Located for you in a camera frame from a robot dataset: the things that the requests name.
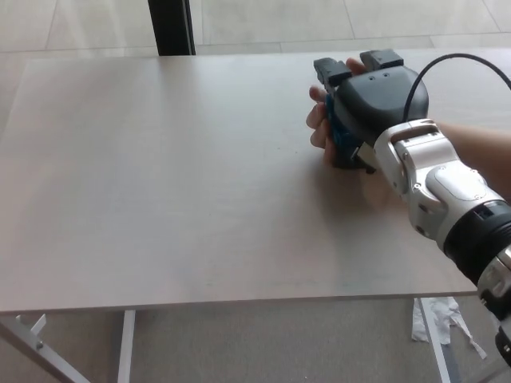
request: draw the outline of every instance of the human hand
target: human hand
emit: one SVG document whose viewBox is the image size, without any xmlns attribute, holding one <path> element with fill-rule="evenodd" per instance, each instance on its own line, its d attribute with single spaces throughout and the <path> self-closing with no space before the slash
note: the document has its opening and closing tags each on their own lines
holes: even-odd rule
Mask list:
<svg viewBox="0 0 511 383">
<path fill-rule="evenodd" d="M 354 58 L 348 58 L 346 65 L 355 76 L 366 72 L 366 67 L 363 63 Z M 327 118 L 327 106 L 325 105 L 327 92 L 313 85 L 309 88 L 309 97 L 316 103 L 306 119 L 307 126 L 314 129 L 311 135 L 311 144 L 316 148 L 325 149 L 323 162 L 328 166 L 333 166 L 335 161 L 335 144 Z"/>
</svg>

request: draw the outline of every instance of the tabletop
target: tabletop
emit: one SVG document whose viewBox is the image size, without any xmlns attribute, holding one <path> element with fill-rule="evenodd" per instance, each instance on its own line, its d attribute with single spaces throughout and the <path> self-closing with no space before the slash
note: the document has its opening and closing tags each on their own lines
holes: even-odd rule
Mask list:
<svg viewBox="0 0 511 383">
<path fill-rule="evenodd" d="M 0 312 L 472 294 L 381 174 L 310 145 L 312 62 L 350 55 L 29 63 L 0 142 Z M 500 81 L 442 63 L 430 116 L 506 128 Z"/>
</svg>

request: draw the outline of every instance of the blue object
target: blue object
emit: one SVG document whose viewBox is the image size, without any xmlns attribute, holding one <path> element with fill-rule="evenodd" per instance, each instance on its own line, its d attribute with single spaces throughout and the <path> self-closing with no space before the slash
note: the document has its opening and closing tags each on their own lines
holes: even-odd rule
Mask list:
<svg viewBox="0 0 511 383">
<path fill-rule="evenodd" d="M 327 94 L 327 116 L 330 121 L 332 138 L 336 149 L 336 164 L 339 168 L 361 168 L 355 153 L 363 144 L 363 140 L 353 136 L 337 118 L 334 111 L 334 100 Z"/>
</svg>

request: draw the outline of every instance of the paper scrap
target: paper scrap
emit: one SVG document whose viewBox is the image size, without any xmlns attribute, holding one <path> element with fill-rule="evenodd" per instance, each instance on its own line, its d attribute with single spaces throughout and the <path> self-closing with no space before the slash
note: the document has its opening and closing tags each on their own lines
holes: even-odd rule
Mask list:
<svg viewBox="0 0 511 383">
<path fill-rule="evenodd" d="M 460 306 L 453 297 L 430 298 L 430 309 L 434 316 L 434 322 L 437 325 L 438 337 L 443 345 L 450 344 L 450 327 L 459 327 L 465 336 L 469 339 L 472 347 L 477 351 L 481 359 L 486 359 L 486 352 L 474 341 L 472 334 L 463 320 L 460 312 Z M 426 327 L 422 317 L 421 308 L 418 300 L 414 300 L 414 313 L 412 322 L 412 339 L 420 342 L 427 342 Z"/>
</svg>

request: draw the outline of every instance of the floor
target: floor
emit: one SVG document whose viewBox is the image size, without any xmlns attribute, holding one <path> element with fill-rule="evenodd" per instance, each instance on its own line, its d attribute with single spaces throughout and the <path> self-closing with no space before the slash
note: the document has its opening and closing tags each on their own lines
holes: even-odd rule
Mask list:
<svg viewBox="0 0 511 383">
<path fill-rule="evenodd" d="M 509 0 L 190 0 L 198 54 L 511 46 Z M 0 0 L 0 133 L 27 60 L 154 56 L 145 0 Z M 459 298 L 497 357 L 476 298 Z M 412 301 L 257 302 L 137 314 L 132 382 L 431 382 Z M 121 313 L 51 314 L 42 337 L 94 382 L 115 381 Z M 453 330 L 462 377 L 481 361 Z M 55 382 L 0 340 L 0 381 Z M 509 381 L 511 373 L 496 382 Z"/>
</svg>

